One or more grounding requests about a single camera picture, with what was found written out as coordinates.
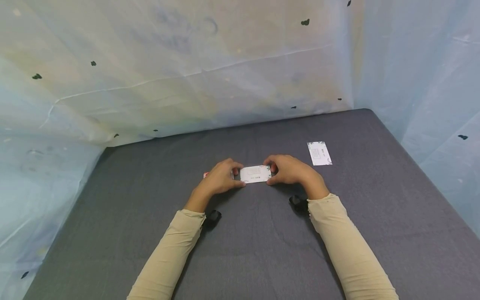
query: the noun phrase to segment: white fabric backdrop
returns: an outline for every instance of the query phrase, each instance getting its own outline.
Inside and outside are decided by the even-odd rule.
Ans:
[[[475,0],[3,1],[0,298],[22,298],[105,146],[353,108],[480,234],[479,13]]]

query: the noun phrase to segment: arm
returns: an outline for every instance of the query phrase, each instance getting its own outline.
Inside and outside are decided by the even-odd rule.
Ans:
[[[205,209],[214,194],[245,186],[233,180],[243,166],[231,158],[218,163],[193,190],[187,204],[177,211],[170,226],[146,262],[127,300],[163,300],[172,297],[187,257],[200,237]]]
[[[300,183],[307,192],[313,226],[325,243],[347,299],[398,299],[375,254],[322,176],[291,156],[270,156],[267,163],[272,171],[278,170],[267,184]]]

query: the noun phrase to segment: white business card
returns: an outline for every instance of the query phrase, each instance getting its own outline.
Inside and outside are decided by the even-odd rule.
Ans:
[[[271,177],[270,166],[253,166],[240,169],[240,180],[245,183],[264,182]]]
[[[314,166],[333,165],[325,142],[308,142],[307,145]]]

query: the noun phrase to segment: beige sleeve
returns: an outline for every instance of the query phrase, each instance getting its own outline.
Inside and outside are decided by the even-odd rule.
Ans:
[[[170,299],[187,257],[200,236],[205,214],[177,211],[146,262],[127,300]]]
[[[347,299],[398,299],[388,276],[340,199],[329,194],[308,202],[310,219],[325,243]]]

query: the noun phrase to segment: hand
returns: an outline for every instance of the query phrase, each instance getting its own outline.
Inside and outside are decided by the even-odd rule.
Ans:
[[[234,175],[238,175],[241,168],[243,168],[243,165],[233,161],[231,158],[216,164],[207,177],[193,190],[184,209],[202,213],[213,195],[233,188],[244,187],[245,183],[243,181],[234,180],[231,177],[231,172]]]
[[[276,172],[276,175],[267,181],[268,185],[300,183],[309,199],[322,199],[330,193],[320,174],[290,155],[270,155],[264,165],[270,165],[272,173]]]

